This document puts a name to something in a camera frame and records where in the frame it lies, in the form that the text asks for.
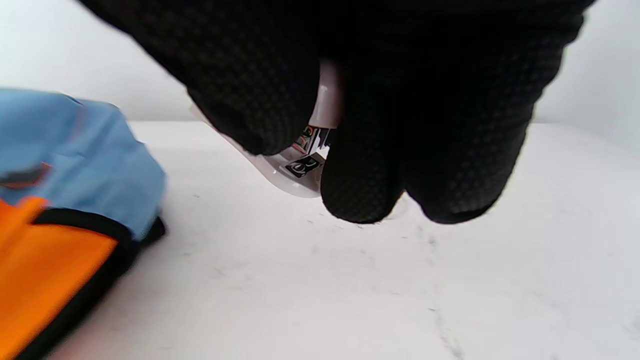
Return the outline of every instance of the white table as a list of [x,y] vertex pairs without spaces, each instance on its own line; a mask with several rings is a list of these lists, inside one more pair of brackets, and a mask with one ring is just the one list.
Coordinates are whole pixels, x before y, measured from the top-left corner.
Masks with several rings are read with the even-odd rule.
[[457,226],[402,201],[357,226],[270,185],[206,125],[133,123],[171,234],[51,360],[639,360],[640,164],[532,126]]

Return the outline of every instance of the black glove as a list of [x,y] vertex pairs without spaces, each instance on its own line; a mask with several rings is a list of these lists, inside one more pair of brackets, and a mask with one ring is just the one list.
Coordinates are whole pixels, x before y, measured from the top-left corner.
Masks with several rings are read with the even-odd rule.
[[498,199],[534,103],[594,0],[83,0],[189,89],[222,133],[275,154],[314,108],[319,59],[345,114],[327,209],[376,222],[406,190],[435,222]]

